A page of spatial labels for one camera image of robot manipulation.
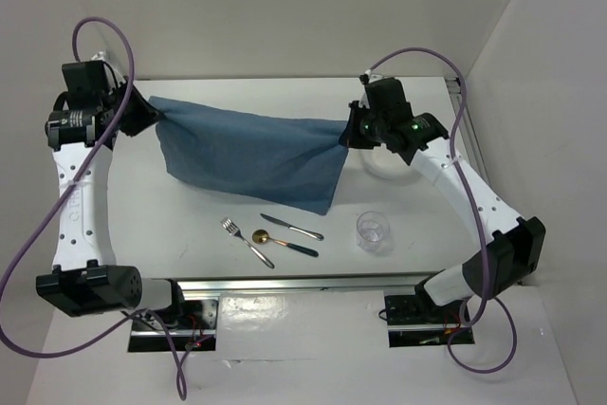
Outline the blue cloth napkin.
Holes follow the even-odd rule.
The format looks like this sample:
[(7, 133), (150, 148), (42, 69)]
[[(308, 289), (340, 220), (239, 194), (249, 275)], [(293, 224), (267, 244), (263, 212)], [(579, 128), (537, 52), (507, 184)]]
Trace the blue cloth napkin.
[(325, 215), (348, 156), (343, 120), (282, 119), (152, 97), (166, 170), (196, 188)]

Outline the clear drinking glass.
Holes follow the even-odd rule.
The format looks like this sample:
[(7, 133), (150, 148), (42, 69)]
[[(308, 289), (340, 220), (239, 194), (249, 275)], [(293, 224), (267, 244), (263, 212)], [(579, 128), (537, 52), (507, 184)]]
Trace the clear drinking glass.
[(356, 223), (357, 245), (367, 253), (385, 256), (392, 250), (391, 226), (381, 212), (365, 212)]

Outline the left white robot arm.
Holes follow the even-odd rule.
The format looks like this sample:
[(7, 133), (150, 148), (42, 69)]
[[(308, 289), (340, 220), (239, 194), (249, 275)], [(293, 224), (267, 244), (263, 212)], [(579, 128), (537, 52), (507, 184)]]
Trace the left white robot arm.
[(111, 244), (107, 194), (115, 139), (101, 136), (117, 97), (63, 92), (53, 105), (45, 131), (64, 204), (51, 271), (37, 276), (36, 291), (69, 317), (146, 309), (175, 328), (188, 307), (176, 281), (143, 278), (136, 267), (118, 263)]

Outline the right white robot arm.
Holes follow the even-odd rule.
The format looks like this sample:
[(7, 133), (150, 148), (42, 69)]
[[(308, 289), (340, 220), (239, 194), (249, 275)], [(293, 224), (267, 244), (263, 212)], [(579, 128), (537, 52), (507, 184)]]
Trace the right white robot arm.
[(349, 108), (340, 144), (352, 149), (385, 145), (442, 194), (479, 249), (461, 265), (416, 285), (418, 318), (436, 321), (448, 304), (472, 296), (493, 300), (536, 269), (546, 234), (543, 222), (525, 219), (508, 206), (451, 145), (435, 116), (414, 116), (408, 103), (377, 111), (353, 101)]

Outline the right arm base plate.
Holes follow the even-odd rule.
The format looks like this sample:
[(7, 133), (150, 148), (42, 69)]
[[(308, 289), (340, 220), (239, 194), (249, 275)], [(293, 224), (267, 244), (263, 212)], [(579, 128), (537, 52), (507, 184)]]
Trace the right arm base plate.
[(383, 292), (383, 305), (377, 316), (387, 326), (390, 348), (447, 345), (449, 337), (460, 331), (462, 301), (445, 306), (423, 304), (412, 291)]

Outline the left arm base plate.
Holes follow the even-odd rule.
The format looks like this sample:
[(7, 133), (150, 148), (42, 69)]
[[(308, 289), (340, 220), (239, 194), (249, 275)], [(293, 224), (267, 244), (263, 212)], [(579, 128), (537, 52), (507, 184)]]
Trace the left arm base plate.
[[(182, 314), (170, 318), (165, 325), (178, 353), (210, 352), (216, 347), (219, 298), (188, 299), (181, 306)], [(161, 324), (150, 314), (136, 317), (129, 333), (129, 353), (170, 352), (171, 348)]]

